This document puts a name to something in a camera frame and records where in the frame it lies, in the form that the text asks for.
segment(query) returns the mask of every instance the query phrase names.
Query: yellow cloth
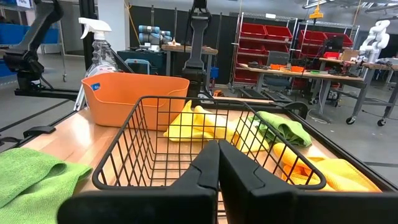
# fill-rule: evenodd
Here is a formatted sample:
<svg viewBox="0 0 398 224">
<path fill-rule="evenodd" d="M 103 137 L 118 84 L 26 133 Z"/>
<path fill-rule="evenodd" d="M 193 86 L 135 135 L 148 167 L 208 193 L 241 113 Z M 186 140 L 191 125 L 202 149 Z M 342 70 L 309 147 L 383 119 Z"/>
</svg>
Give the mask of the yellow cloth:
<svg viewBox="0 0 398 224">
<path fill-rule="evenodd" d="M 171 141 L 225 139 L 242 152 L 269 149 L 267 141 L 263 140 L 264 137 L 250 121 L 246 121 L 246 124 L 240 119 L 228 122 L 226 115 L 214 114 L 201 106 L 196 106 L 192 111 L 191 107 L 192 101 L 188 101 L 163 134 L 164 137 L 169 137 Z"/>
<path fill-rule="evenodd" d="M 167 131 L 163 133 L 164 137 L 169 137 L 171 141 L 188 141 L 188 142 L 202 141 L 202 138 L 204 139 L 214 138 L 213 133 L 208 133 L 203 130 L 194 128 L 194 125 L 198 124 L 196 122 L 197 115 L 192 112 L 191 106 L 192 106 L 192 101 L 190 100 L 185 104 L 181 113 L 170 124 Z"/>
<path fill-rule="evenodd" d="M 280 158 L 285 144 L 275 144 L 273 150 Z M 281 161 L 284 163 L 284 171 L 289 174 L 296 160 L 296 154 L 286 147 Z M 344 159 L 329 159 L 325 157 L 307 158 L 326 178 L 326 186 L 321 190 L 345 191 L 345 192 L 381 192 L 365 175 Z M 295 185 L 305 184 L 311 173 L 310 168 L 299 159 L 292 171 L 290 179 Z M 309 184 L 319 184 L 319 177 L 313 174 Z"/>
</svg>

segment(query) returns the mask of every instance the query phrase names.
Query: orange bucket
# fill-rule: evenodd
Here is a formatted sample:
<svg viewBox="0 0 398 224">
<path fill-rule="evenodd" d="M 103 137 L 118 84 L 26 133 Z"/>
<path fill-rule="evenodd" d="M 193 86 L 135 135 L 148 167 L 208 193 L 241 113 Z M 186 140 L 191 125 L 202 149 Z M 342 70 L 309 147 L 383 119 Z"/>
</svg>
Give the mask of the orange bucket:
<svg viewBox="0 0 398 224">
<path fill-rule="evenodd" d="M 146 95 L 186 97 L 189 86 L 189 80 L 184 78 L 121 72 L 102 73 L 85 78 L 81 82 L 94 122 L 112 127 L 123 125 L 140 97 Z M 143 125 L 143 128 L 165 131 L 168 123 L 178 116 L 184 104 L 185 100 L 143 99 L 141 113 L 145 117 L 147 126 Z M 178 113 L 158 113 L 158 111 Z M 157 121 L 165 125 L 157 126 Z"/>
</svg>

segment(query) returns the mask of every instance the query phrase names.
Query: concrete floor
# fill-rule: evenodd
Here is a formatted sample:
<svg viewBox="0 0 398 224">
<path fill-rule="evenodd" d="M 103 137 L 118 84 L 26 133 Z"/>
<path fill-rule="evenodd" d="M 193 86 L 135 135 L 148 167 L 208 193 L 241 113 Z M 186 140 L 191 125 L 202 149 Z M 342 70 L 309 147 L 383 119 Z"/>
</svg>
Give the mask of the concrete floor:
<svg viewBox="0 0 398 224">
<path fill-rule="evenodd" d="M 44 77 L 54 87 L 74 89 L 80 87 L 80 80 L 85 72 L 82 57 L 67 57 L 65 61 L 68 75 L 66 83 L 62 81 L 63 65 L 60 56 L 44 55 L 40 57 L 40 62 L 46 68 Z M 15 96 L 13 92 L 15 88 L 17 88 L 15 76 L 0 78 L 0 128 L 64 101 Z M 359 93 L 358 89 L 348 86 L 345 87 L 345 90 Z M 368 97 L 382 100 L 388 100 L 390 94 L 391 91 L 388 90 L 388 87 L 380 83 L 373 83 L 368 91 Z M 322 124 L 310 117 L 307 118 L 307 121 L 357 158 L 372 164 L 371 167 L 374 170 L 398 185 L 398 150 L 396 150 L 398 121 L 389 119 L 384 127 L 379 127 L 376 124 L 379 120 L 377 116 L 361 112 L 356 122 L 349 126 L 345 120 L 351 116 L 354 104 L 354 99 L 342 97 L 339 107 L 326 105 L 324 114 L 332 119 L 332 124 Z M 34 119 L 3 131 L 1 134 L 2 136 L 22 138 L 22 133 L 26 129 L 48 125 L 71 112 L 72 108 L 73 102 L 65 103 Z M 384 112 L 384 107 L 363 106 L 363 109 L 378 115 L 382 115 Z M 391 118 L 398 119 L 398 110 L 392 112 Z M 0 151 L 10 146 L 10 144 L 0 146 Z"/>
</svg>

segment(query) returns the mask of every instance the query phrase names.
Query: wooden table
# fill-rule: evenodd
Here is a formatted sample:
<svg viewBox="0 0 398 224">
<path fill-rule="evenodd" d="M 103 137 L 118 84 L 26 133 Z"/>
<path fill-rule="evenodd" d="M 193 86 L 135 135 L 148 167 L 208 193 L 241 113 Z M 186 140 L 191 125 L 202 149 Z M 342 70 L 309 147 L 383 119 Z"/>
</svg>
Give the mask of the wooden table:
<svg viewBox="0 0 398 224">
<path fill-rule="evenodd" d="M 192 47 L 191 46 L 186 46 L 185 51 L 190 53 Z M 162 50 L 164 51 L 171 51 L 171 52 L 184 52 L 184 46 L 183 45 L 162 45 Z M 206 55 L 217 55 L 218 50 L 217 49 L 212 49 L 211 47 L 202 47 L 201 48 L 202 54 Z"/>
<path fill-rule="evenodd" d="M 339 63 L 339 64 L 348 63 L 351 65 L 359 65 L 356 62 L 347 62 L 347 61 L 328 59 L 328 58 L 320 58 L 320 61 L 322 62 L 321 68 L 320 68 L 321 71 L 325 70 L 325 65 L 327 62 Z M 390 117 L 392 110 L 394 109 L 394 107 L 396 105 L 396 101 L 398 99 L 398 88 L 395 88 L 394 91 L 391 93 L 391 96 L 390 96 L 388 102 L 374 99 L 374 98 L 366 98 L 366 93 L 368 92 L 370 83 L 372 82 L 374 71 L 376 69 L 390 70 L 390 74 L 389 74 L 389 78 L 388 78 L 388 80 L 389 80 L 389 79 L 391 79 L 392 73 L 398 69 L 398 65 L 387 66 L 387 65 L 380 65 L 380 64 L 376 64 L 376 63 L 363 63 L 362 66 L 365 68 L 364 70 L 362 70 L 363 74 L 361 75 L 363 78 L 364 85 L 356 85 L 355 83 L 344 83 L 349 86 L 360 88 L 361 91 L 359 92 L 358 96 L 352 95 L 351 93 L 344 92 L 342 90 L 342 88 L 340 90 L 334 90 L 334 91 L 336 91 L 342 95 L 348 96 L 350 98 L 354 98 L 356 100 L 353 113 L 346 120 L 347 124 L 353 124 L 355 122 L 357 115 L 361 111 L 362 105 L 373 105 L 373 106 L 385 106 L 386 107 L 382 118 L 379 121 L 377 121 L 377 125 L 384 126 L 386 123 L 386 119 Z"/>
<path fill-rule="evenodd" d="M 190 53 L 192 47 L 191 46 L 186 46 L 185 47 L 185 52 Z M 173 45 L 162 45 L 162 50 L 166 51 L 166 56 L 167 56 L 167 61 L 166 61 L 166 75 L 170 76 L 171 74 L 171 61 L 173 52 L 184 52 L 184 46 L 179 45 L 179 46 L 173 46 Z M 211 61 L 213 60 L 213 55 L 218 54 L 218 50 L 212 49 L 211 47 L 202 47 L 201 48 L 201 53 L 203 55 L 207 55 L 207 69 L 206 69 L 206 87 L 209 89 L 210 86 L 210 72 L 211 72 Z"/>
<path fill-rule="evenodd" d="M 318 114 L 321 116 L 323 114 L 323 108 L 325 107 L 326 99 L 328 97 L 329 89 L 331 82 L 354 82 L 362 84 L 364 82 L 364 78 L 360 77 L 342 77 L 338 75 L 330 75 L 327 73 L 324 74 L 312 74 L 310 72 L 291 72 L 286 70 L 265 70 L 260 68 L 249 68 L 247 64 L 240 63 L 241 67 L 251 72 L 259 72 L 260 75 L 258 76 L 257 80 L 257 87 L 256 90 L 261 92 L 262 88 L 262 81 L 264 79 L 264 75 L 275 75 L 275 76 L 284 76 L 284 77 L 299 77 L 299 78 L 312 78 L 312 79 L 319 79 L 322 80 L 322 85 L 318 85 L 313 92 L 313 98 L 319 93 L 319 104 L 318 104 Z"/>
<path fill-rule="evenodd" d="M 338 60 L 338 59 L 330 59 L 330 58 L 320 58 L 319 59 L 322 62 L 333 62 L 333 63 L 347 63 L 350 65 L 358 65 L 358 62 L 353 62 L 353 61 L 344 61 L 344 60 Z M 392 66 L 388 66 L 388 65 L 381 65 L 381 64 L 377 64 L 377 63 L 366 63 L 364 62 L 362 64 L 363 67 L 365 68 L 370 68 L 370 69 L 379 69 L 379 70 L 398 70 L 398 65 L 392 65 Z"/>
</svg>

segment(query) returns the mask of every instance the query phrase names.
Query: green cloth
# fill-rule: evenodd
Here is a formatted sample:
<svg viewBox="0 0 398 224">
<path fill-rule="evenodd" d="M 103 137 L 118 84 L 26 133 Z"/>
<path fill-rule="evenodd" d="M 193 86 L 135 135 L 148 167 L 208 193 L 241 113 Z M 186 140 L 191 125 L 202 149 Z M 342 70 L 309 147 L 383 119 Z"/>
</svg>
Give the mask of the green cloth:
<svg viewBox="0 0 398 224">
<path fill-rule="evenodd" d="M 0 222 L 57 223 L 59 206 L 90 172 L 32 149 L 0 153 Z"/>
<path fill-rule="evenodd" d="M 264 121 L 268 122 L 272 127 L 278 130 L 280 135 L 291 144 L 302 147 L 307 147 L 312 144 L 311 136 L 309 133 L 304 131 L 303 126 L 299 122 L 291 121 L 265 111 L 260 111 L 257 113 Z M 257 116 L 254 118 L 254 120 L 260 122 L 260 119 Z M 267 131 L 267 128 L 268 127 L 265 124 L 261 124 L 259 131 L 262 135 L 266 134 L 266 139 L 270 142 L 274 140 L 275 134 L 272 131 Z"/>
</svg>

